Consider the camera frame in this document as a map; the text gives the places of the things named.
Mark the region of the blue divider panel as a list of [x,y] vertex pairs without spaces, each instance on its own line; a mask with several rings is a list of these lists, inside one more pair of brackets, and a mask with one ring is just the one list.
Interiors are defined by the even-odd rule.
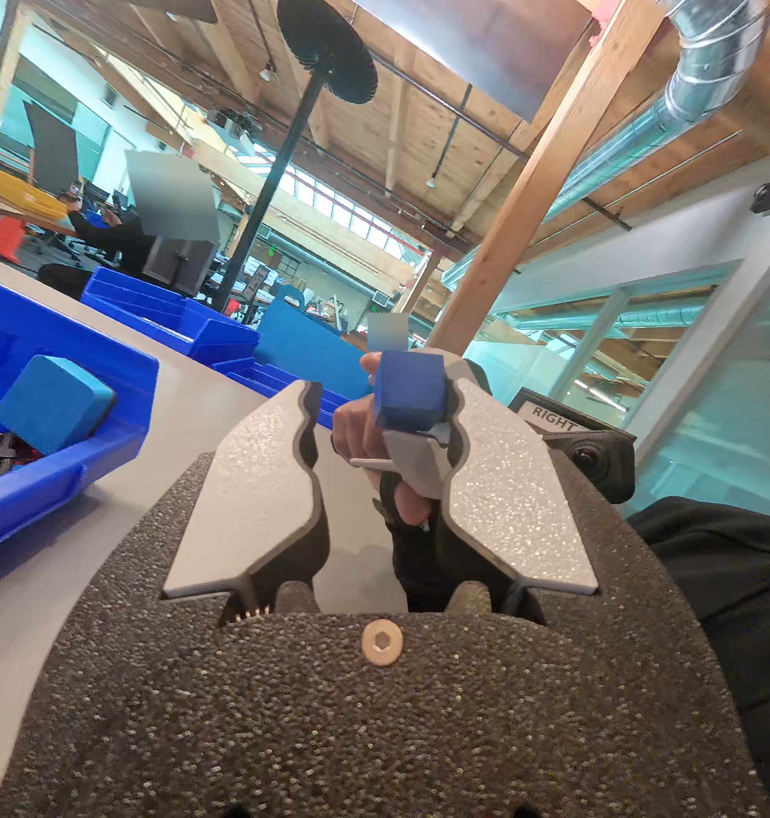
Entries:
[[363,353],[324,322],[285,299],[275,299],[262,317],[255,358],[302,380],[317,381],[349,400],[372,392],[369,375],[360,364]]

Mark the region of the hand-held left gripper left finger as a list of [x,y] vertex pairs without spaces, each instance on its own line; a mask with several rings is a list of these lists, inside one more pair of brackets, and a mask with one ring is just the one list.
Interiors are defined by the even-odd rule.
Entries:
[[161,591],[166,601],[226,594],[225,615],[271,613],[286,583],[313,590],[329,557],[314,467],[323,387],[295,380],[217,445]]

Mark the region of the orange chair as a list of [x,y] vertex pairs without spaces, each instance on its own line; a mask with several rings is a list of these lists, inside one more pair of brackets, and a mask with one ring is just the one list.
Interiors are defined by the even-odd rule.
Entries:
[[0,259],[19,264],[17,252],[21,248],[25,238],[26,224],[8,216],[0,217]]

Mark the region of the person's right hand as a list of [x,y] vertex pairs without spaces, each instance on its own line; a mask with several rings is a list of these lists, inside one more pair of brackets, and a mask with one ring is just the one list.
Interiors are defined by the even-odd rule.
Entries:
[[[332,421],[332,446],[344,460],[390,460],[382,430],[377,425],[375,396],[369,394],[340,406]],[[400,481],[393,487],[393,500],[399,519],[409,526],[423,526],[435,506],[419,496],[410,485]]]

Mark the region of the small blue bin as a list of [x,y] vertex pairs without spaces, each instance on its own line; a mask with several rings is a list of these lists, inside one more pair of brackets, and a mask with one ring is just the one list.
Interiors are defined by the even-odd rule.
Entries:
[[99,267],[81,302],[198,363],[219,363],[253,356],[260,333],[202,302],[118,271]]

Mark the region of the wooden beam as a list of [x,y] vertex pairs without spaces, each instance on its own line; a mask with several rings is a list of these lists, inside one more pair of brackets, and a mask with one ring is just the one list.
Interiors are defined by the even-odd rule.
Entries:
[[664,17],[657,2],[619,2],[436,322],[428,347],[458,356],[466,352]]

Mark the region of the silver ventilation duct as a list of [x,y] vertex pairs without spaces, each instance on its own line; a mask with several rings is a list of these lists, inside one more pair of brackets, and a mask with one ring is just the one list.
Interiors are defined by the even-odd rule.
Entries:
[[[655,304],[628,306],[612,328],[670,328],[690,326],[707,306],[705,299],[670,300]],[[518,330],[587,330],[596,321],[600,310],[555,312],[529,316],[505,316],[501,320]]]
[[656,5],[678,34],[674,73],[649,107],[627,117],[584,152],[543,222],[718,113],[737,96],[755,65],[768,31],[770,2],[659,1]]

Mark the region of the large blue storage bin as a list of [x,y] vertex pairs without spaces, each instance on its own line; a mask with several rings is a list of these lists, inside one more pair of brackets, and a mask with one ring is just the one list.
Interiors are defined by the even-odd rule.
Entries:
[[115,394],[87,440],[0,478],[0,544],[134,459],[149,430],[158,361],[0,283],[0,400],[38,354],[63,357]]

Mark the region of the grey monitor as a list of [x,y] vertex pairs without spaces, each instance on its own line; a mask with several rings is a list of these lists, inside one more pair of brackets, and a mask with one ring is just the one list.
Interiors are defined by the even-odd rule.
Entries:
[[157,237],[142,272],[148,281],[164,285],[184,297],[195,298],[218,250],[218,243],[207,240]]

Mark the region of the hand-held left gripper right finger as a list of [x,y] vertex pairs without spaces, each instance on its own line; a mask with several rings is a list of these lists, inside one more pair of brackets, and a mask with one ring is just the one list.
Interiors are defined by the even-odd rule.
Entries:
[[450,383],[452,470],[435,557],[456,585],[479,583],[489,610],[518,590],[593,598],[599,581],[543,438],[465,378]]

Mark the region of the black office chair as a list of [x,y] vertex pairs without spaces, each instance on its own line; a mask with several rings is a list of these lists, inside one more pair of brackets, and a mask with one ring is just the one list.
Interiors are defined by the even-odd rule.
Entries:
[[93,271],[51,262],[39,268],[36,280],[74,301],[81,301],[92,275]]

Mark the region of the shallow blue bin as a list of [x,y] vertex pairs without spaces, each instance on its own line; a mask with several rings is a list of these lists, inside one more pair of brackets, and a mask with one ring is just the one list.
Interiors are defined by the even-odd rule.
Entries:
[[[254,357],[214,363],[211,364],[211,369],[267,398],[272,398],[288,387],[290,383],[299,379],[299,376],[281,370],[276,366],[258,363]],[[323,388],[318,412],[318,424],[331,430],[335,411],[339,406],[347,403],[349,403],[348,398]]]

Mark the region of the blue whiteboard eraser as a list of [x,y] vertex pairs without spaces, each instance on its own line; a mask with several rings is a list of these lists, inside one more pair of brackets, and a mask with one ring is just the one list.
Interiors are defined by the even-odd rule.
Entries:
[[53,455],[91,437],[116,392],[64,357],[33,356],[0,400],[0,424],[39,454]]

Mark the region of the black pole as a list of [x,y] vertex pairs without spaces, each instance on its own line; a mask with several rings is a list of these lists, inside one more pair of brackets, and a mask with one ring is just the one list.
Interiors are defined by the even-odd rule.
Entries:
[[318,97],[327,86],[338,99],[353,105],[369,103],[378,89],[378,73],[368,47],[349,22],[324,1],[281,1],[277,23],[299,64],[309,73],[295,117],[264,185],[252,206],[245,228],[212,298],[212,308],[224,313],[233,286],[243,271],[260,224],[285,174],[298,140],[308,125]]

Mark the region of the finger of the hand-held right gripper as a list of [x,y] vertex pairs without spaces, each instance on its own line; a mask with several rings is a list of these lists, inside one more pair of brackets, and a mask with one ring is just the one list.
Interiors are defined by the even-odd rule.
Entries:
[[384,470],[399,475],[418,495],[440,501],[444,481],[452,471],[450,433],[450,424],[435,424],[424,432],[384,429],[388,453]]
[[459,380],[472,382],[472,367],[460,356],[441,349],[422,349],[423,355],[439,358],[436,363],[424,364],[422,373],[435,392],[447,391],[449,386]]

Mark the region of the dark blue wooden block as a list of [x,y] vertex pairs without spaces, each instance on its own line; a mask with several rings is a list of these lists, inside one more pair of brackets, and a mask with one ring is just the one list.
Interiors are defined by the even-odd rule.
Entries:
[[374,386],[374,421],[381,429],[423,433],[448,418],[440,353],[384,351]]

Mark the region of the yellow bin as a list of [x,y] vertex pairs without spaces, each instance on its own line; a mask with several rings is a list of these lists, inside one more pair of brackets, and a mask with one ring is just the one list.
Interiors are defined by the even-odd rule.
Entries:
[[66,206],[45,190],[0,169],[0,199],[52,221],[66,219]]

